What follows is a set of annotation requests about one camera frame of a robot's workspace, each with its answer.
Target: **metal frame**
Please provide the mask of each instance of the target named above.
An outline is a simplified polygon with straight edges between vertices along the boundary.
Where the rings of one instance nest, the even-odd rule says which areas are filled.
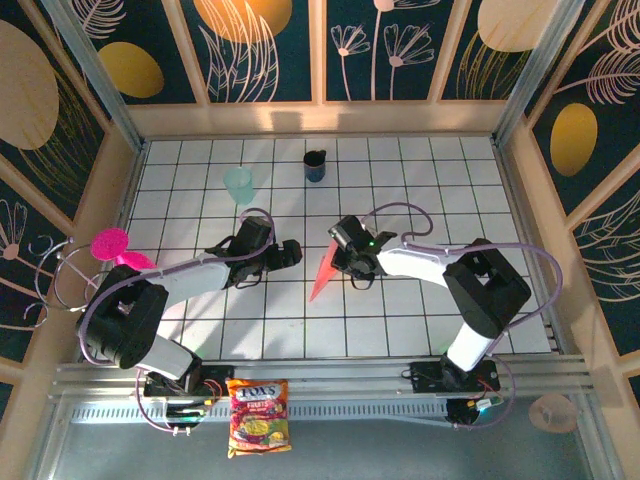
[[[584,0],[562,0],[557,3],[551,20],[522,69],[494,133],[496,145],[506,145],[536,89],[557,57],[571,31]]]
[[[505,192],[507,194],[507,200],[511,207],[513,220],[518,231],[520,240],[525,243],[536,244],[533,232],[535,229],[535,220],[533,214],[526,208],[528,203],[526,196],[523,192],[523,187],[518,177],[517,172],[513,168],[513,162],[511,157],[505,152],[505,148],[498,147],[495,143],[493,145],[493,152],[498,164],[498,170],[502,177],[502,183],[504,185]],[[533,284],[534,295],[538,300],[547,299],[550,296],[550,285],[554,285],[553,277],[549,278],[545,275],[544,270],[540,265],[540,257],[534,255],[529,251],[523,251],[527,267],[531,273],[531,281]],[[554,338],[561,353],[573,354],[579,353],[572,342],[568,340],[568,332],[562,327],[562,322],[558,317],[558,312],[555,306],[551,306],[541,313],[544,319],[548,319],[553,330]]]
[[[136,193],[138,191],[138,186],[140,185],[140,180],[142,179],[142,172],[144,171],[144,165],[147,162],[150,148],[151,144],[145,141],[140,152],[136,156],[133,165],[131,166],[128,176],[129,184],[127,185],[120,201],[121,207],[120,212],[118,213],[118,220],[116,222],[116,226],[119,228],[126,230],[127,224],[129,223],[129,216],[134,206]]]
[[[534,354],[501,357],[513,372],[517,397],[555,392],[589,402],[593,382],[584,360],[578,355]],[[470,393],[414,394],[401,373],[414,361],[439,361],[436,357],[399,359],[342,359],[320,361],[238,361],[205,362],[206,365],[233,363],[242,378],[288,378],[292,420],[396,419],[450,427],[424,417],[442,417],[444,400],[468,397]],[[503,390],[513,392],[509,377],[498,365]],[[65,364],[58,367],[49,398],[52,409],[43,422],[46,439],[35,449],[28,478],[53,478],[71,423],[139,423],[133,390],[135,372],[117,367]],[[145,401],[147,411],[159,418],[162,410],[155,401]],[[596,425],[591,409],[580,406],[583,423]],[[221,402],[207,421],[227,421],[228,402]],[[607,474],[611,462],[600,435],[585,442],[590,468],[595,478],[620,478]]]
[[[120,127],[127,143],[134,151],[140,152],[142,149],[140,134],[129,116],[122,96],[114,87],[109,74],[98,58],[98,52],[78,22],[71,2],[41,0],[41,3],[76,61],[87,75],[111,118]]]

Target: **snack bag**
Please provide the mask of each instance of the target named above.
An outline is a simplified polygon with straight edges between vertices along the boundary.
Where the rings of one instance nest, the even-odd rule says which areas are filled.
[[[229,458],[286,452],[289,445],[286,380],[227,380],[231,400]]]

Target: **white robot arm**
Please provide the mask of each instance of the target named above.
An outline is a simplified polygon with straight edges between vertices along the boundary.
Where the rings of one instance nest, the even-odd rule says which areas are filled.
[[[457,257],[402,245],[383,250],[395,234],[382,232],[374,238],[353,216],[344,217],[329,233],[339,247],[332,266],[352,279],[406,276],[436,283],[443,295],[453,296],[464,324],[443,357],[443,369],[454,383],[476,367],[531,296],[529,286],[488,240],[472,244],[483,251]]]
[[[257,284],[264,272],[297,265],[302,259],[300,244],[271,243],[272,229],[269,221],[247,217],[235,236],[195,259],[143,272],[126,265],[113,268],[78,320],[81,345],[85,341],[120,368],[155,372],[171,388],[192,391],[200,381],[202,361],[157,335],[160,319],[167,308],[191,297],[237,287],[249,276],[257,277]]]

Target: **translucent cup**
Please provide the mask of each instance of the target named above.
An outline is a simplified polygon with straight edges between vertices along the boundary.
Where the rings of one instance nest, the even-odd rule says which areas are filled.
[[[254,196],[251,170],[245,167],[232,168],[225,172],[223,181],[229,195],[238,205],[251,203]]]

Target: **cable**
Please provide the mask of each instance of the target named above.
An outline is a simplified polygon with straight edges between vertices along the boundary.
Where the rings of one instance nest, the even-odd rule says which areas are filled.
[[[371,212],[369,212],[367,215],[365,215],[364,217],[362,217],[361,221],[364,221],[365,219],[369,218],[372,215],[375,215],[377,212],[388,208],[388,207],[394,207],[394,206],[406,206],[409,208],[413,208],[417,211],[420,212],[420,214],[422,216],[424,216],[428,221],[429,221],[429,231],[428,232],[405,232],[400,236],[400,240],[402,242],[402,244],[404,245],[404,247],[407,250],[411,250],[414,252],[420,252],[420,253],[426,253],[429,255],[445,255],[446,257],[448,257],[449,255],[464,255],[465,253],[473,253],[473,252],[482,252],[482,251],[486,251],[486,250],[497,250],[500,248],[510,248],[510,249],[518,249],[518,250],[529,250],[530,252],[535,253],[536,255],[540,255],[541,257],[544,257],[545,259],[547,259],[549,261],[549,263],[551,264],[551,266],[553,267],[553,269],[555,270],[555,274],[556,274],[556,288],[554,290],[554,292],[551,294],[551,296],[547,299],[547,301],[541,305],[540,307],[538,307],[536,310],[534,310],[531,313],[527,313],[526,315],[524,315],[523,317],[511,322],[509,325],[507,325],[503,331],[503,334],[506,333],[508,330],[512,329],[513,327],[517,327],[518,325],[522,324],[523,322],[526,322],[527,320],[529,320],[530,318],[535,317],[536,315],[538,315],[540,312],[542,312],[544,309],[546,309],[547,307],[551,306],[560,296],[560,293],[562,292],[562,285],[564,283],[564,276],[562,274],[562,268],[560,267],[560,264],[558,263],[558,261],[550,254],[548,253],[546,250],[543,250],[540,247],[537,247],[535,245],[528,245],[526,243],[518,243],[518,242],[512,242],[512,243],[491,243],[489,245],[477,245],[474,247],[463,247],[463,248],[443,248],[443,247],[426,247],[423,245],[417,245],[415,243],[411,243],[409,242],[409,240],[407,239],[409,236],[418,236],[418,237],[424,237],[427,236],[431,233],[431,231],[433,230],[433,221],[431,220],[431,217],[429,216],[429,214],[423,210],[422,208],[418,207],[417,205],[414,205],[412,203],[408,203],[408,202],[393,202],[393,203],[387,203],[385,205],[382,205],[374,210],[372,210]],[[491,353],[491,351],[493,351],[493,349],[496,347],[496,345],[500,342],[500,340],[502,339],[502,335],[500,335],[498,338],[496,338],[491,345],[489,345],[489,348],[487,350],[487,353]]]
[[[136,374],[136,387],[134,390],[134,394],[136,397],[136,403],[138,404],[138,409],[140,410],[140,415],[142,415],[142,418],[144,418],[146,420],[146,422],[151,425],[153,428],[155,428],[156,430],[160,430],[161,432],[166,432],[166,433],[171,433],[173,435],[176,435],[178,433],[187,433],[188,431],[185,429],[184,431],[181,431],[179,428],[169,428],[169,427],[163,427],[162,425],[160,425],[159,423],[154,422],[153,420],[151,420],[151,417],[149,415],[147,415],[147,412],[144,411],[144,408],[142,408],[142,400],[140,400],[140,374],[142,373],[142,369],[138,368],[138,373]]]
[[[414,210],[417,210],[420,213],[420,215],[422,215],[424,218],[427,219],[427,222],[429,222],[429,229],[426,232],[409,232],[409,235],[413,235],[414,237],[426,237],[428,235],[431,235],[431,232],[433,232],[433,220],[431,219],[429,214],[425,210],[420,208],[419,206],[414,205],[413,203],[409,203],[409,202],[385,203],[384,205],[381,205],[378,208],[374,208],[369,213],[367,213],[364,217],[362,217],[360,219],[360,223],[363,223],[367,218],[373,217],[379,211],[384,210],[385,208],[389,208],[389,207],[408,207],[408,208],[413,208]],[[404,233],[400,237],[402,239],[403,243],[404,243],[404,238],[405,238],[404,236],[405,235],[407,235],[407,234]]]
[[[511,413],[511,410],[513,410],[513,404],[516,401],[516,382],[515,382],[515,379],[513,378],[513,372],[511,371],[511,368],[509,368],[509,365],[507,365],[507,363],[501,358],[498,358],[498,357],[491,357],[491,358],[493,358],[500,365],[502,365],[502,367],[507,371],[507,375],[509,376],[509,381],[511,382],[511,396],[509,397],[509,401],[507,402],[506,408],[498,418],[495,418],[490,422],[483,423],[481,425],[464,425],[462,423],[455,423],[454,424],[455,428],[460,427],[460,428],[466,428],[467,430],[479,430],[481,428],[493,427],[498,423],[502,422],[505,418],[507,418],[507,416]]]
[[[176,265],[175,267],[171,267],[166,270],[160,270],[160,269],[153,270],[151,272],[143,273],[141,275],[137,275],[135,277],[127,278],[126,280],[117,282],[111,287],[107,288],[100,295],[98,295],[98,298],[96,298],[95,301],[91,303],[87,308],[87,311],[85,312],[84,317],[82,319],[82,323],[80,324],[80,328],[78,329],[78,338],[80,339],[80,349],[82,350],[82,354],[84,355],[84,358],[86,358],[87,361],[93,365],[112,365],[112,362],[109,360],[98,360],[97,358],[95,358],[91,354],[91,352],[89,352],[89,346],[87,345],[87,328],[89,327],[89,321],[91,320],[91,317],[95,313],[98,306],[112,293],[120,290],[121,288],[128,287],[133,283],[140,282],[142,280],[151,280],[153,278],[162,277],[163,275],[171,275],[173,273],[183,272],[185,270],[189,270],[190,268],[199,267],[200,265],[208,265],[210,263],[239,262],[243,260],[249,260],[253,257],[257,257],[258,255],[261,255],[262,253],[264,253],[267,250],[267,248],[271,246],[275,238],[275,228],[276,228],[275,223],[271,215],[269,215],[268,212],[266,212],[265,210],[262,210],[261,208],[248,208],[247,210],[242,212],[242,214],[240,215],[240,218],[239,218],[240,222],[244,221],[247,213],[249,212],[259,212],[263,214],[271,224],[271,231],[269,232],[269,237],[267,238],[267,242],[255,252],[250,253],[248,255],[240,255],[238,257],[210,257],[204,260],[194,259],[189,263]]]

